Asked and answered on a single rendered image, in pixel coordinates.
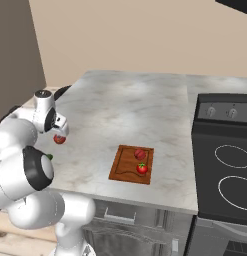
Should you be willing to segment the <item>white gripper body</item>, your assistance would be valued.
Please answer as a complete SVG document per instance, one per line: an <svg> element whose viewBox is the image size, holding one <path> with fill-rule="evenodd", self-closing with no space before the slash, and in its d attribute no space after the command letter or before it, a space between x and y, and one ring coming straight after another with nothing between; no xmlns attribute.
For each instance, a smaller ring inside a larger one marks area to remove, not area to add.
<svg viewBox="0 0 247 256"><path fill-rule="evenodd" d="M67 137L69 135L69 126L67 118L57 113L53 129L57 135Z"/></svg>

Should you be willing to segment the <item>brown wooden cutting board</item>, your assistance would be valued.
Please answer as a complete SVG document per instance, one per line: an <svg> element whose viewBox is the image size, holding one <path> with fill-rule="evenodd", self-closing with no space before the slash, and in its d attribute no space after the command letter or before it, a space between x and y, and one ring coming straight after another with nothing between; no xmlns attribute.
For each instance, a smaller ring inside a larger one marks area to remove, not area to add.
<svg viewBox="0 0 247 256"><path fill-rule="evenodd" d="M135 158L134 152L136 149L145 151L146 157L143 160L137 160ZM151 180L153 155L153 148L120 145L111 167L109 179L149 185ZM136 170L137 165L140 163L144 163L148 167L148 171L145 174L140 174Z"/></svg>

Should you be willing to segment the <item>red onion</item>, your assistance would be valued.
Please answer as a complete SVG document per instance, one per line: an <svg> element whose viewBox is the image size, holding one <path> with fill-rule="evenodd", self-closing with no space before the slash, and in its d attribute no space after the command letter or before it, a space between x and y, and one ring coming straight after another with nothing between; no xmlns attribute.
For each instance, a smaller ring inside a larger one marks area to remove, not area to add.
<svg viewBox="0 0 247 256"><path fill-rule="evenodd" d="M137 160L143 160L146 157L146 153L142 149L136 149L134 152L134 156Z"/></svg>

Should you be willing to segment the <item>red tomato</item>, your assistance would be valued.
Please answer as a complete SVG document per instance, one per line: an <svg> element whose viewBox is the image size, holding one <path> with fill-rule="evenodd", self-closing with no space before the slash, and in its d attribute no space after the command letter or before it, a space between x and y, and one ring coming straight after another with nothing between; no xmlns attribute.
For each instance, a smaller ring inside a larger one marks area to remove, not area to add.
<svg viewBox="0 0 247 256"><path fill-rule="evenodd" d="M145 174L148 171L148 167L144 163L137 165L136 170L140 174Z"/></svg>

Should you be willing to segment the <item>grey drawer front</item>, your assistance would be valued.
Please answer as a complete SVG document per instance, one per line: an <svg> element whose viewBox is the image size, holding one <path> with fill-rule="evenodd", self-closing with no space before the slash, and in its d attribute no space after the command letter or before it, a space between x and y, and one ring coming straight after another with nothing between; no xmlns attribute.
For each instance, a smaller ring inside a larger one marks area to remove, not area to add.
<svg viewBox="0 0 247 256"><path fill-rule="evenodd" d="M109 207L109 214L132 218L136 212L134 225L149 228L160 228L169 232L189 230L192 216L185 213L170 210L161 210L151 207L142 207L103 200L95 200L96 216L104 219L104 213Z"/></svg>

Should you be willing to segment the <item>grey cupboard door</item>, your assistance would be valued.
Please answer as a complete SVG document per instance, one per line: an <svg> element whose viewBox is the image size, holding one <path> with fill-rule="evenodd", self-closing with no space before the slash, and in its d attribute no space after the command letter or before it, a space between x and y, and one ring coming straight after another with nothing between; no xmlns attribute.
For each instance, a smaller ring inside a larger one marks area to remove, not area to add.
<svg viewBox="0 0 247 256"><path fill-rule="evenodd" d="M97 256L183 256L186 236L123 225L95 223L84 227Z"/></svg>

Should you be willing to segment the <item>black stove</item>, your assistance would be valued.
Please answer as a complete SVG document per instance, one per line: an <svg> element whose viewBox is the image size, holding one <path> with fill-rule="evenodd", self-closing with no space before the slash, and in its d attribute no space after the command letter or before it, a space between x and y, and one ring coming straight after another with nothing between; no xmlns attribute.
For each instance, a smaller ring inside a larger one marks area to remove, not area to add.
<svg viewBox="0 0 247 256"><path fill-rule="evenodd" d="M207 115L209 107L216 112ZM238 115L231 119L229 110ZM198 214L185 256L247 256L247 243L204 234L199 218L247 226L247 94L197 96L192 149Z"/></svg>

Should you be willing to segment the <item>black range hood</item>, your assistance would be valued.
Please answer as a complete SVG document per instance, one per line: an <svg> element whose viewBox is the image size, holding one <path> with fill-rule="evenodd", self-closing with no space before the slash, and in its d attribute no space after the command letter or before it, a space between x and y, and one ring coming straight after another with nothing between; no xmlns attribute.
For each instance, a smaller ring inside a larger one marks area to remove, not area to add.
<svg viewBox="0 0 247 256"><path fill-rule="evenodd" d="M247 0L215 0L217 3L223 4L240 12L247 14Z"/></svg>

